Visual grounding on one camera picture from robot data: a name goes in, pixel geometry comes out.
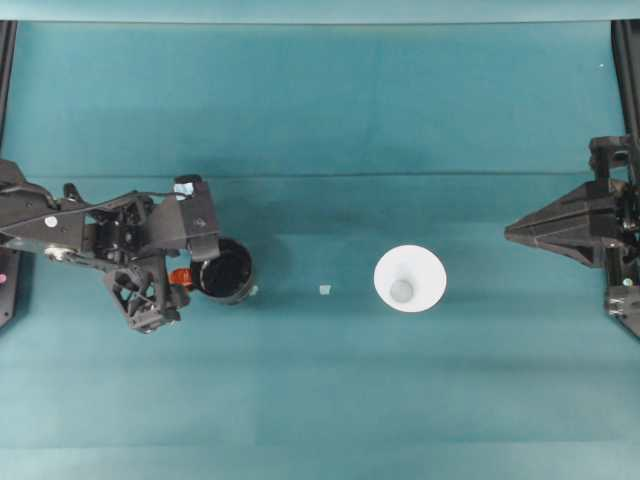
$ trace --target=white cone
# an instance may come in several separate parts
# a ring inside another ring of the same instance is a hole
[[[401,312],[422,312],[440,301],[447,272],[438,257],[417,245],[402,245],[383,255],[373,274],[380,298]]]

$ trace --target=cable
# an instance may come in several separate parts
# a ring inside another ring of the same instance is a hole
[[[0,232],[6,233],[7,230],[13,229],[13,228],[17,228],[17,227],[21,227],[23,225],[29,224],[31,222],[37,222],[38,220],[44,220],[47,217],[64,217],[67,215],[73,215],[76,213],[87,213],[90,212],[92,210],[100,210],[101,208],[106,208],[108,207],[110,204],[112,203],[116,203],[116,202],[121,202],[123,200],[126,200],[128,198],[137,198],[137,197],[143,197],[143,196],[147,196],[147,197],[188,197],[188,195],[184,194],[184,193],[180,193],[180,192],[138,192],[136,190],[133,190],[129,193],[125,193],[124,195],[121,195],[119,197],[113,198],[111,200],[107,200],[104,202],[100,202],[100,203],[96,203],[93,205],[86,205],[84,207],[80,207],[80,208],[73,208],[70,210],[62,210],[59,212],[55,212],[55,213],[44,213],[42,215],[38,215],[36,217],[31,217],[31,218],[27,218],[25,220],[20,220],[18,222],[13,222],[13,223],[9,223],[7,225],[2,225],[0,227]]]

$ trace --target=orange part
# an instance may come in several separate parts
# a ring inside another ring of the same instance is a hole
[[[182,285],[183,287],[193,286],[193,277],[190,268],[178,268],[169,274],[169,283]]]

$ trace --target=black cup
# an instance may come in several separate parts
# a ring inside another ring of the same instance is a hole
[[[219,257],[191,262],[193,285],[216,302],[227,305],[240,303],[253,286],[251,254],[230,238],[220,238],[219,245]]]

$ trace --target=screw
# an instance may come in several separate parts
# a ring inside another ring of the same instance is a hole
[[[49,228],[55,228],[58,226],[58,219],[53,215],[50,215],[44,219],[44,224]]]

